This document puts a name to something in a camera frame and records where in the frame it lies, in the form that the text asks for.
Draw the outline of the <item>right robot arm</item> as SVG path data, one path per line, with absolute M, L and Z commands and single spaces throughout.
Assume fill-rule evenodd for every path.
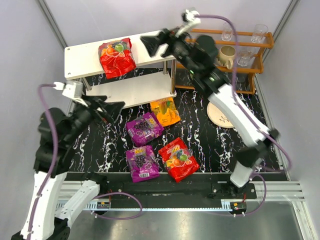
M 208 98 L 236 128 L 245 147 L 237 154 L 230 181 L 242 188 L 253 174 L 260 159 L 268 153 L 279 132 L 261 123 L 244 105 L 224 74 L 214 65 L 218 49 L 209 35 L 200 35 L 195 42 L 186 41 L 188 33 L 176 35 L 177 30 L 162 29 L 157 35 L 140 37 L 148 55 L 154 57 L 161 45 L 167 48 L 162 58 L 173 56 L 190 73 L 192 84 Z

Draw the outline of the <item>small red candy bag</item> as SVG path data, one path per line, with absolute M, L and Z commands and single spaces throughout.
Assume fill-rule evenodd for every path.
M 167 173 L 177 182 L 195 173 L 200 165 L 184 141 L 178 137 L 162 147 L 158 153 Z

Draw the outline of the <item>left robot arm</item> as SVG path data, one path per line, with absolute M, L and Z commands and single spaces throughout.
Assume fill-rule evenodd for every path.
M 106 193 L 107 178 L 88 173 L 84 185 L 57 209 L 59 193 L 75 155 L 76 139 L 94 121 L 113 124 L 125 102 L 106 102 L 105 96 L 84 96 L 70 116 L 57 107 L 41 115 L 40 145 L 35 153 L 34 188 L 28 216 L 13 240 L 66 240 L 72 224 L 84 207 L 99 193 Z

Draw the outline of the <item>large red candy bag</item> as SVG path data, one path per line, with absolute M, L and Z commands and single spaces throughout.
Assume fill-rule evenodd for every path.
M 107 79 L 123 76 L 136 68 L 129 37 L 103 43 L 98 47 L 98 57 Z

